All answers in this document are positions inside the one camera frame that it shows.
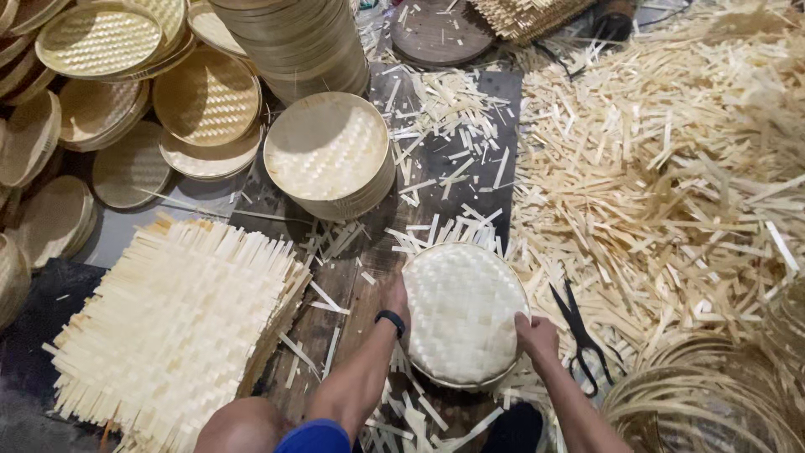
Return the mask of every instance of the person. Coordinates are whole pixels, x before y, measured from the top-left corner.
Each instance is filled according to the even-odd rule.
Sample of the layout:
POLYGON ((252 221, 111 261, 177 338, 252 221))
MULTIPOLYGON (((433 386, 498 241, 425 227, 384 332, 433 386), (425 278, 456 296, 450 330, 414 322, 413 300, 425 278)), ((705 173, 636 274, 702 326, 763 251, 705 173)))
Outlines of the person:
MULTIPOLYGON (((411 325, 402 276, 386 286, 383 310, 363 344, 321 382, 292 429, 265 398, 249 397, 220 408, 202 428, 195 453, 349 453, 380 401, 394 344, 411 325)), ((559 361, 559 336, 546 318, 514 316, 519 348, 542 377, 571 453, 631 451, 592 407, 559 361)), ((486 451, 534 451, 542 418, 528 403, 516 405, 492 426, 486 451)))

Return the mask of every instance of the black scissors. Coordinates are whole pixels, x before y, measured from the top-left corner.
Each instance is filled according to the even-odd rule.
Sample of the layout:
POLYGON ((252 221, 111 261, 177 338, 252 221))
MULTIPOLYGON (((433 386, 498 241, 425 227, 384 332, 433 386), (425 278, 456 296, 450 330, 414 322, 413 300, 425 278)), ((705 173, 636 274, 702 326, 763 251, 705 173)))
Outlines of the black scissors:
POLYGON ((573 333, 573 336, 576 337, 576 357, 574 359, 579 360, 581 370, 584 372, 584 375, 587 376, 587 379, 590 380, 590 384, 592 384, 592 393, 585 393, 587 398, 592 398, 598 394, 598 383, 596 383, 595 376, 593 376, 590 372, 590 368, 587 367, 587 363, 584 362, 584 357, 581 355, 583 350, 592 349, 598 355, 598 359, 601 361, 601 367, 604 369, 607 382, 609 382, 610 385, 615 385, 615 381, 612 379, 612 376, 609 375, 609 368, 606 364, 604 352, 601 350, 601 347, 598 346, 596 342, 592 340, 592 338, 590 338, 590 334, 588 334, 587 329, 584 328, 584 322, 581 320, 579 307, 576 305, 576 298, 573 297, 573 292, 570 290, 570 280, 564 281, 564 290, 568 294, 570 308, 564 304, 562 297, 556 292, 556 289, 553 287, 553 285, 551 285, 551 292, 554 295, 554 299, 556 299, 556 303, 559 304, 559 309, 562 310, 562 315, 564 315, 565 321, 567 321, 570 325, 570 331, 573 333))

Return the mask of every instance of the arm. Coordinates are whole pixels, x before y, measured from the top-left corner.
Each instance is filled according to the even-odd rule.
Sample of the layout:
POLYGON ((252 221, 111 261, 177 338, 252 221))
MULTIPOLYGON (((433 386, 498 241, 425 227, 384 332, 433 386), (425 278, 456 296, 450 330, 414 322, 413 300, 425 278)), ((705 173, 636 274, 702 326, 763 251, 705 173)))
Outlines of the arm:
POLYGON ((514 315, 517 340, 543 378, 556 417, 571 453, 632 451, 615 430, 590 405, 579 385, 559 361, 559 336, 547 318, 514 315))
MULTIPOLYGON (((395 312, 406 326, 411 325, 402 276, 390 282, 382 306, 395 312)), ((396 341, 397 327, 381 318, 355 354, 322 381, 313 395, 307 420, 329 418, 344 428, 350 445, 355 443, 357 434, 380 401, 396 341)))

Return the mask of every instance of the black wristband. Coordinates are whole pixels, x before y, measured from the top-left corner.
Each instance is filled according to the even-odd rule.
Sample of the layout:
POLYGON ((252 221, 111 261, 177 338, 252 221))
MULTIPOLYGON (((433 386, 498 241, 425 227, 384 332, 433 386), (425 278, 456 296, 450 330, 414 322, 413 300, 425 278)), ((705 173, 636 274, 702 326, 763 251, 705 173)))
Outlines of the black wristband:
POLYGON ((397 339, 400 339, 405 334, 405 322, 395 312, 391 310, 380 310, 378 315, 374 317, 374 323, 377 324, 380 318, 386 318, 397 326, 397 339))

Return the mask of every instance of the knee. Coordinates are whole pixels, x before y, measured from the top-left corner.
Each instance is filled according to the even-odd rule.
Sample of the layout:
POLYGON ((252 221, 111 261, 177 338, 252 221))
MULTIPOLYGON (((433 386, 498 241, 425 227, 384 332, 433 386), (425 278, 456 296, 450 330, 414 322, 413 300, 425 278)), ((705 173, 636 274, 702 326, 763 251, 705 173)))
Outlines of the knee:
POLYGON ((268 400, 242 398, 213 414, 199 433, 196 453, 265 453, 283 434, 283 417, 268 400))

